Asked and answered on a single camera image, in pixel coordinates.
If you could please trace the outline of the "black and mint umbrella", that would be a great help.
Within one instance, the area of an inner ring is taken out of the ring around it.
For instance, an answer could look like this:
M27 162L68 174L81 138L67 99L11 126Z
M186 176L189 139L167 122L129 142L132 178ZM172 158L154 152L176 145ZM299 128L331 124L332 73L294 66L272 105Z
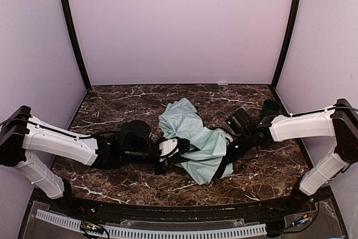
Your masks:
M214 174L226 154L223 130L205 127L197 109L186 98L168 104L158 119L165 138L179 137L190 141L189 152L174 155L174 158L184 158L176 166L183 168L199 185L214 180Z

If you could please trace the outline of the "dark green mug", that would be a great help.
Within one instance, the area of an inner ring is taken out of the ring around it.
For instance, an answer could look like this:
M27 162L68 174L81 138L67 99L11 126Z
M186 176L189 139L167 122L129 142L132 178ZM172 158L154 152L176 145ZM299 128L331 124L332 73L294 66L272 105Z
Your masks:
M260 113L260 118L263 119L266 116L277 115L281 110L281 106L275 100L265 100Z

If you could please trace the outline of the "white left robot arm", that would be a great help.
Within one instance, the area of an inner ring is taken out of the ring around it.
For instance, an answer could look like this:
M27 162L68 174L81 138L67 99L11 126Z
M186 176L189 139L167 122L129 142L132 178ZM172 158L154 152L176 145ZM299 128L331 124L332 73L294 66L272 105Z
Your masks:
M47 124L31 115L30 107L21 106L1 122L1 165L18 170L48 198L64 199L72 196L70 183L51 172L37 151L100 170L153 164L157 175L187 160L183 154L191 148L188 139L173 136L154 142L150 134L150 126L141 120L124 123L118 131L78 134Z

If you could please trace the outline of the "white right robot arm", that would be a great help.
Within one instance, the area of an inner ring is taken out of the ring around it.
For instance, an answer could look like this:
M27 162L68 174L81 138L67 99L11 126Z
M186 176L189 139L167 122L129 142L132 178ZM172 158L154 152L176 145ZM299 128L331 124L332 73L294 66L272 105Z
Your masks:
M265 143L311 137L335 138L333 148L296 182L290 194L296 204L307 201L321 186L357 162L357 109L345 99L338 99L324 109L300 114L275 112L259 121L240 108L227 119L227 124L237 137L227 145L215 179L223 176L227 165Z

